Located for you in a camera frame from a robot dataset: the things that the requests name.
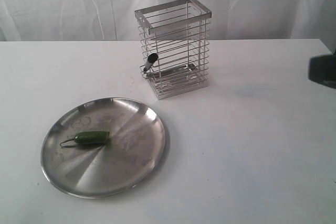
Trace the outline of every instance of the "metal wire rack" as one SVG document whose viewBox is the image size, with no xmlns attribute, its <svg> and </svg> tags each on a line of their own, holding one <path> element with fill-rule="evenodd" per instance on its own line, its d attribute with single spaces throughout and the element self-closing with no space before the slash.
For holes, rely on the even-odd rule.
<svg viewBox="0 0 336 224">
<path fill-rule="evenodd" d="M 140 67 L 157 98 L 208 85 L 208 24 L 212 12 L 197 0 L 177 0 L 135 11 L 144 65 Z M 145 69 L 149 55 L 159 57 Z"/>
</svg>

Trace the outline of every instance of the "plate rim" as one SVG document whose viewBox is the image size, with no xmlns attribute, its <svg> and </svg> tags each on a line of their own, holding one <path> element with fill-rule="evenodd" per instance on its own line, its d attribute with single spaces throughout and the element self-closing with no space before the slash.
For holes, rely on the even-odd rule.
<svg viewBox="0 0 336 224">
<path fill-rule="evenodd" d="M 47 141 L 47 138 L 49 136 L 49 133 L 51 131 L 51 129 L 53 128 L 53 126 L 58 122 L 60 121 L 63 117 L 65 117 L 66 115 L 68 115 L 69 113 L 71 113 L 73 110 L 75 110 L 76 108 L 80 107 L 80 106 L 83 106 L 85 104 L 88 104 L 88 103 L 91 103 L 91 102 L 95 102 L 95 101 L 99 101 L 99 100 L 103 100 L 103 99 L 124 99 L 124 100 L 128 100 L 128 101 L 132 101 L 132 102 L 137 102 L 141 105 L 145 105 L 147 106 L 148 108 L 150 108 L 151 110 L 154 111 L 154 113 L 156 114 L 156 117 L 157 119 L 160 121 L 161 125 L 162 125 L 162 129 L 163 129 L 163 144 L 162 144 L 162 147 L 160 149 L 160 152 L 159 152 L 159 155 L 158 155 L 158 159 L 157 159 L 157 163 L 151 168 L 148 170 L 148 172 L 143 176 L 141 177 L 140 179 L 138 179 L 133 185 L 130 185 L 130 186 L 125 186 L 125 187 L 122 187 L 118 190 L 113 190 L 111 191 L 110 193 L 106 193 L 104 195 L 102 194 L 99 194 L 99 195 L 81 195 L 81 194 L 74 194 L 72 192 L 69 192 L 61 187 L 59 187 L 56 183 L 53 182 L 52 179 L 50 179 L 47 171 L 45 170 L 45 165 L 44 165 L 44 162 L 43 162 L 43 148 L 45 146 L 45 143 Z M 116 194 L 119 194 L 119 193 L 122 193 L 124 191 L 127 191 L 129 189 L 132 189 L 134 187 L 136 187 L 139 183 L 141 183 L 143 180 L 145 180 L 150 174 L 153 173 L 153 171 L 156 169 L 156 167 L 158 166 L 158 164 L 160 163 L 161 161 L 161 158 L 162 158 L 162 154 L 164 152 L 164 149 L 166 147 L 166 128 L 164 126 L 164 123 L 162 122 L 162 119 L 159 117 L 159 115 L 157 114 L 157 112 L 152 109 L 151 107 L 149 107 L 147 104 L 143 103 L 143 102 L 139 102 L 137 100 L 134 100 L 134 99 L 129 99 L 129 98 L 125 98 L 125 97 L 105 97 L 105 98 L 99 98 L 99 99 L 95 99 L 95 100 L 92 100 L 92 101 L 88 101 L 88 102 L 85 102 L 81 105 L 78 105 L 76 107 L 74 107 L 73 109 L 69 110 L 67 113 L 65 113 L 64 115 L 62 115 L 52 126 L 51 128 L 49 129 L 48 133 L 46 134 L 44 140 L 43 140 L 43 143 L 42 143 L 42 148 L 41 148 L 41 154 L 40 154 L 40 165 L 41 165 L 41 168 L 42 168 L 42 172 L 44 174 L 44 176 L 46 177 L 46 179 L 58 190 L 60 190 L 62 193 L 65 193 L 67 195 L 71 195 L 71 196 L 75 196 L 75 197 L 78 197 L 78 198 L 84 198 L 84 199 L 97 199 L 97 198 L 104 198 L 104 197 L 109 197 L 109 196 L 112 196 L 112 195 L 116 195 Z"/>
</svg>

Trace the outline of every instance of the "green chili pepper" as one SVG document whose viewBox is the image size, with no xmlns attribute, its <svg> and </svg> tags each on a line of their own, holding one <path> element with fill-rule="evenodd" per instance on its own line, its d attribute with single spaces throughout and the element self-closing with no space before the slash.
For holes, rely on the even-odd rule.
<svg viewBox="0 0 336 224">
<path fill-rule="evenodd" d="M 88 132 L 80 132 L 75 135 L 75 137 L 65 140 L 64 142 L 60 143 L 61 147 L 62 144 L 74 141 L 76 144 L 106 144 L 107 140 L 109 139 L 110 132 L 108 131 L 88 131 Z"/>
</svg>

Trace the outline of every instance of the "white backdrop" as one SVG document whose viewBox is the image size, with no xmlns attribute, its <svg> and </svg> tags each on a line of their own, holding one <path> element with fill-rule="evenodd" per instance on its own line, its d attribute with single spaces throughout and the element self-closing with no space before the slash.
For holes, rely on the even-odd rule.
<svg viewBox="0 0 336 224">
<path fill-rule="evenodd" d="M 173 0 L 0 0 L 0 40 L 138 40 L 134 10 Z M 199 0 L 211 39 L 321 38 L 336 48 L 336 0 Z"/>
</svg>

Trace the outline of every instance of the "black object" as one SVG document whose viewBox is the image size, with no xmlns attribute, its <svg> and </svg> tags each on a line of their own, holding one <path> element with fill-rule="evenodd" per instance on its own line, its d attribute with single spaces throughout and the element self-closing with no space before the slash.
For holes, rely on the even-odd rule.
<svg viewBox="0 0 336 224">
<path fill-rule="evenodd" d="M 143 72 L 146 73 L 153 66 L 154 62 L 158 60 L 158 58 L 159 56 L 156 53 L 149 55 L 145 67 L 143 68 Z"/>
<path fill-rule="evenodd" d="M 308 78 L 318 84 L 336 89 L 336 55 L 322 55 L 311 58 Z"/>
</svg>

